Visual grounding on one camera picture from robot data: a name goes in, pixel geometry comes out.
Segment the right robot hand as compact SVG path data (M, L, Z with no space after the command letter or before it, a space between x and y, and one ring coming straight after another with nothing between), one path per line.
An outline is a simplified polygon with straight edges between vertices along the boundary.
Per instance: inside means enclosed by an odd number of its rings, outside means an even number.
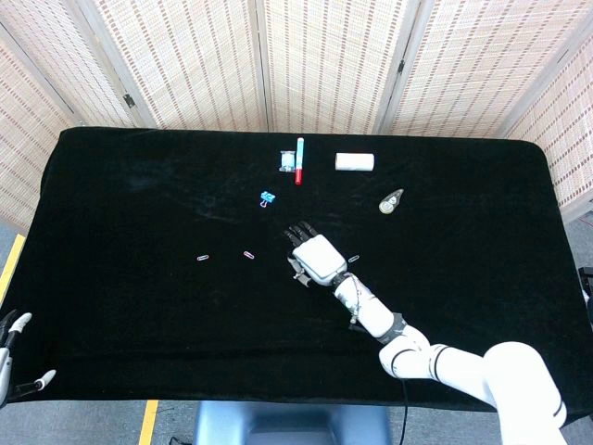
M338 275L347 272L345 258L309 223L291 225L283 234L293 247L287 256L293 278L303 286L309 287L310 282L331 286Z

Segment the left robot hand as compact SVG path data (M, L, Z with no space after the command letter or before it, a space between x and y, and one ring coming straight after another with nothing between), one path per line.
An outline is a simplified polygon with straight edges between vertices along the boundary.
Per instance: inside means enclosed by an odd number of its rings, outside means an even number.
M13 369L12 350L18 337L25 326L32 319L30 312L20 313L18 310L10 311L1 320L1 407L8 403L18 401L25 396L44 390L56 377L57 370L50 369L40 378L29 383L13 385L11 375Z

